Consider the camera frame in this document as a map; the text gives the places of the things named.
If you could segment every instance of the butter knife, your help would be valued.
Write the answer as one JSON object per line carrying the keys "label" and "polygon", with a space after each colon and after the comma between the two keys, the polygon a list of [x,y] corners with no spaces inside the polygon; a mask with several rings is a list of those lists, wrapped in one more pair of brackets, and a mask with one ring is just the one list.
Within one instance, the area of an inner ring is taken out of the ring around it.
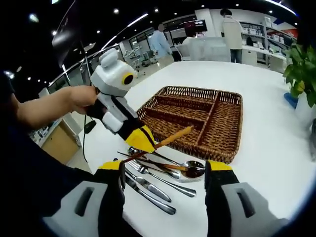
{"label": "butter knife", "polygon": [[135,180],[137,183],[139,183],[141,186],[143,186],[149,192],[152,192],[153,194],[157,195],[158,197],[160,197],[161,199],[163,199],[167,202],[171,202],[171,198],[165,192],[160,190],[158,187],[156,187],[152,183],[148,182],[146,179],[134,175],[128,169],[125,169],[125,171],[133,180]]}
{"label": "butter knife", "polygon": [[146,198],[148,201],[150,201],[153,205],[157,206],[158,208],[160,208],[161,210],[163,210],[164,212],[173,215],[176,213],[176,209],[172,206],[169,206],[167,204],[162,203],[161,201],[158,201],[157,199],[149,196],[147,193],[145,193],[144,191],[142,191],[141,189],[139,189],[136,185],[136,182],[133,181],[131,178],[129,178],[127,175],[125,176],[125,181],[126,183],[136,192],[138,192],[141,196],[143,196],[144,198]]}

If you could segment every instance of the dark ceiling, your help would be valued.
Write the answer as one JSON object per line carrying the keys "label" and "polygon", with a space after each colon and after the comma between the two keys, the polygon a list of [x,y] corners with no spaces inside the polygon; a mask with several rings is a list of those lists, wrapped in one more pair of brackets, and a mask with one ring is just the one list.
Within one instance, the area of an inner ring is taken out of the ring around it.
{"label": "dark ceiling", "polygon": [[[96,42],[94,51],[100,50],[102,46],[127,24],[148,13],[142,21],[130,27],[113,41],[118,43],[123,37],[127,39],[138,32],[151,27],[150,21],[163,22],[177,17],[194,14],[194,11],[201,9],[201,5],[210,9],[216,8],[240,8],[268,14],[273,10],[272,16],[284,20],[292,25],[299,22],[303,26],[304,3],[294,0],[284,0],[287,5],[298,13],[299,19],[292,13],[268,3],[263,0],[77,0],[81,12],[80,22],[82,24],[83,44]],[[62,70],[58,68],[52,50],[52,31],[56,30],[63,15],[73,0],[59,0],[51,4],[51,0],[10,0],[2,1],[1,22],[3,32],[1,36],[2,51],[4,51],[4,63],[2,70],[16,72],[19,66],[22,70],[16,73],[13,84],[21,93],[24,91],[22,100],[31,99],[45,85],[44,80],[52,81]],[[114,14],[114,8],[119,9],[119,14]],[[30,13],[37,15],[39,22],[29,20]],[[79,51],[71,51],[66,59],[66,68],[80,58]]]}

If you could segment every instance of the woven basket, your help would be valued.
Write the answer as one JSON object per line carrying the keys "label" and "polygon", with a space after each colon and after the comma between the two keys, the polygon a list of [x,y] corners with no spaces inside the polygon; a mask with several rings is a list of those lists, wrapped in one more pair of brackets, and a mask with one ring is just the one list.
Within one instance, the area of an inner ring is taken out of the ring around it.
{"label": "woven basket", "polygon": [[189,135],[168,145],[188,155],[230,163],[239,149],[242,96],[237,93],[167,86],[137,114],[158,142],[194,126]]}

